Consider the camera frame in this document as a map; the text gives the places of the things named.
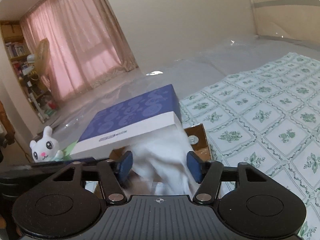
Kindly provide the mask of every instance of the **white plush bunny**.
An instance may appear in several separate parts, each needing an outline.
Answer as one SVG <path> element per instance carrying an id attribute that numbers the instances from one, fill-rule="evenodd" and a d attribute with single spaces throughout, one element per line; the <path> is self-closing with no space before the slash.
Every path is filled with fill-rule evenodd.
<path id="1" fill-rule="evenodd" d="M 63 158 L 63 152 L 59 150 L 59 143 L 51 137 L 52 128 L 46 126 L 43 130 L 43 137 L 39 141 L 31 141 L 33 160 L 38 162 L 60 161 Z"/>

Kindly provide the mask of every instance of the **crosshair mark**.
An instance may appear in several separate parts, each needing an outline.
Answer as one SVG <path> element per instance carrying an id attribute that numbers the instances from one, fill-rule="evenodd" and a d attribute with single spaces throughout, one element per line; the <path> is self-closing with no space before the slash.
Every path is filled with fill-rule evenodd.
<path id="1" fill-rule="evenodd" d="M 157 201 L 159 204 L 161 204 L 165 200 L 163 198 L 157 198 L 155 201 Z"/>

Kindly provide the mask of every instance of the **black circular pad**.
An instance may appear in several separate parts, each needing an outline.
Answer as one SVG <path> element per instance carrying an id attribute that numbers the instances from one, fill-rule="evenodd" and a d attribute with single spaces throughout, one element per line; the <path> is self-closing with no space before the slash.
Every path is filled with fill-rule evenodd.
<path id="1" fill-rule="evenodd" d="M 44 181 L 15 201 L 12 215 L 33 238 L 65 238 L 92 225 L 100 209 L 99 199 L 80 183 Z"/>
<path id="2" fill-rule="evenodd" d="M 40 198 L 36 203 L 36 209 L 48 216 L 57 216 L 68 212 L 73 205 L 71 198 L 65 195 L 52 194 Z"/>
<path id="3" fill-rule="evenodd" d="M 275 181 L 248 182 L 222 197 L 218 213 L 240 235 L 282 239 L 297 233 L 306 208 L 295 194 Z"/>
<path id="4" fill-rule="evenodd" d="M 258 216 L 271 217 L 283 210 L 283 204 L 276 197 L 258 195 L 247 200 L 247 208 Z"/>

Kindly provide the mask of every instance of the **green patterned bedsheet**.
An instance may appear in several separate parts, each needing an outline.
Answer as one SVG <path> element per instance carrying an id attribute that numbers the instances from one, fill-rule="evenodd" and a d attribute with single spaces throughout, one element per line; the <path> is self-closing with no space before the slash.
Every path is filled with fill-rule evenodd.
<path id="1" fill-rule="evenodd" d="M 320 239 L 319 90 L 320 62 L 288 53 L 180 101 L 183 127 L 203 123 L 215 160 L 248 162 L 303 200 L 304 240 Z"/>

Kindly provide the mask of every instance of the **blue gripper pad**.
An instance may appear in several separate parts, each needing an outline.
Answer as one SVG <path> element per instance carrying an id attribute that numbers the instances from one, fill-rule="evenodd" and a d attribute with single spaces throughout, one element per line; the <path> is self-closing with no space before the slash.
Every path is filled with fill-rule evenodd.
<path id="1" fill-rule="evenodd" d="M 126 180 L 133 164 L 133 157 L 131 151 L 126 151 L 124 155 L 117 161 L 119 163 L 118 181 L 123 182 Z"/>
<path id="2" fill-rule="evenodd" d="M 192 151 L 187 154 L 187 166 L 197 183 L 202 182 L 201 159 Z"/>

